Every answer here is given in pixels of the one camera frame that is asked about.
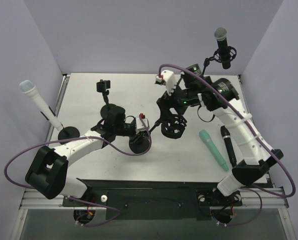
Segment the black shock mount stand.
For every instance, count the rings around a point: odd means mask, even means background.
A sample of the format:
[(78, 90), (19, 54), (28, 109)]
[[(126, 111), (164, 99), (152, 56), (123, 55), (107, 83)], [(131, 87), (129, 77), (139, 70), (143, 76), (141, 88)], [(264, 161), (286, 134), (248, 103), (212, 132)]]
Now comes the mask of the black shock mount stand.
[[(129, 148), (135, 155), (143, 155), (147, 153), (152, 145), (152, 139), (151, 139), (151, 133), (152, 131), (160, 126), (160, 130), (163, 136), (169, 138), (169, 139), (179, 139), (187, 126), (187, 120), (182, 116), (178, 114), (173, 114), (174, 116), (174, 123), (167, 126), (164, 124), (160, 124), (159, 119), (154, 123), (152, 128), (148, 128), (147, 131), (149, 133), (149, 140), (150, 143), (141, 143), (141, 144), (134, 144), (131, 143), (129, 140)], [(136, 117), (131, 122), (132, 125), (136, 125)]]

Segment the black clip microphone stand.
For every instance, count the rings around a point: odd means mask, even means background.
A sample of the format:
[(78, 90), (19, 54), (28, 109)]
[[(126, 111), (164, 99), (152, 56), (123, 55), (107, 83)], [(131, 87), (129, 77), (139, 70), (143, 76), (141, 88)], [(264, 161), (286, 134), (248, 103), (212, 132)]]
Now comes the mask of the black clip microphone stand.
[(100, 116), (110, 123), (122, 122), (125, 119), (125, 109), (113, 103), (109, 103), (110, 80), (101, 79), (96, 83), (96, 91), (102, 94), (105, 105), (100, 110)]

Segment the mint green microphone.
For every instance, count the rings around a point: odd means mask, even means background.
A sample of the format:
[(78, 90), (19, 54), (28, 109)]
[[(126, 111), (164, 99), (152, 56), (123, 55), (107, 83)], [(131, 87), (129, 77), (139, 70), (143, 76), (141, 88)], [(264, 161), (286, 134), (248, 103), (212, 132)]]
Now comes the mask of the mint green microphone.
[(206, 145), (206, 147), (208, 148), (208, 150), (210, 151), (210, 153), (212, 154), (212, 156), (214, 157), (214, 159), (216, 160), (218, 165), (225, 172), (228, 172), (229, 167), (228, 167), (224, 157), (222, 156), (222, 154), (220, 153), (220, 151), (218, 150), (218, 148), (214, 144), (214, 142), (213, 142), (211, 136), (209, 135), (209, 133), (206, 130), (203, 129), (198, 133), (198, 135), (199, 135), (199, 138), (201, 139), (201, 141)]

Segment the black handheld microphone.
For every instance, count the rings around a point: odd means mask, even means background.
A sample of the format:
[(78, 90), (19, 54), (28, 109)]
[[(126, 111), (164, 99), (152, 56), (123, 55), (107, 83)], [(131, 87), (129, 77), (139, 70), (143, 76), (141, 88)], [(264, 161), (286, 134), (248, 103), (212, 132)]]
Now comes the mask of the black handheld microphone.
[(222, 125), (220, 127), (220, 133), (221, 133), (222, 139), (224, 141), (227, 155), (228, 155), (229, 161), (231, 163), (231, 166), (235, 167), (237, 165), (237, 158), (236, 158), (236, 154), (235, 154), (235, 151), (233, 148), (231, 134), (224, 125)]

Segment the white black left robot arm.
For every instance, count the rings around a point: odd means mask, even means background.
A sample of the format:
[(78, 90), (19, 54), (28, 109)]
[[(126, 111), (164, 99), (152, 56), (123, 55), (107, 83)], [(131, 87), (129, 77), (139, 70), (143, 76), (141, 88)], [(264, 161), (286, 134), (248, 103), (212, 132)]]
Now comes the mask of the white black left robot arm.
[(131, 156), (140, 156), (149, 151), (151, 135), (149, 121), (144, 114), (126, 122), (123, 107), (110, 103), (100, 110), (101, 120), (85, 134), (75, 139), (66, 139), (62, 145), (50, 148), (48, 145), (38, 149), (25, 181), (47, 199), (58, 195), (74, 197), (81, 206), (88, 205), (92, 193), (86, 183), (68, 176), (68, 168), (86, 155), (101, 150), (116, 137), (128, 137)]

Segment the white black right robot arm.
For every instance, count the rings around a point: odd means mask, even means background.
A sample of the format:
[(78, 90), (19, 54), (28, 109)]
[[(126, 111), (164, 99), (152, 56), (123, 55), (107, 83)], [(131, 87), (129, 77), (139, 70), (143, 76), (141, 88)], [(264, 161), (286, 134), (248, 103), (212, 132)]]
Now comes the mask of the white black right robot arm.
[(157, 100), (161, 133), (167, 138), (179, 139), (187, 126), (183, 117), (187, 108), (204, 106), (226, 127), (242, 154), (242, 161), (212, 192), (213, 201), (223, 205), (235, 191), (252, 185), (264, 176), (284, 154), (262, 138), (252, 122), (252, 115), (246, 112), (237, 90), (228, 79), (206, 80), (196, 66), (186, 69), (174, 65), (173, 68), (183, 73), (186, 88), (178, 86), (173, 71), (159, 69), (155, 82), (166, 89)]

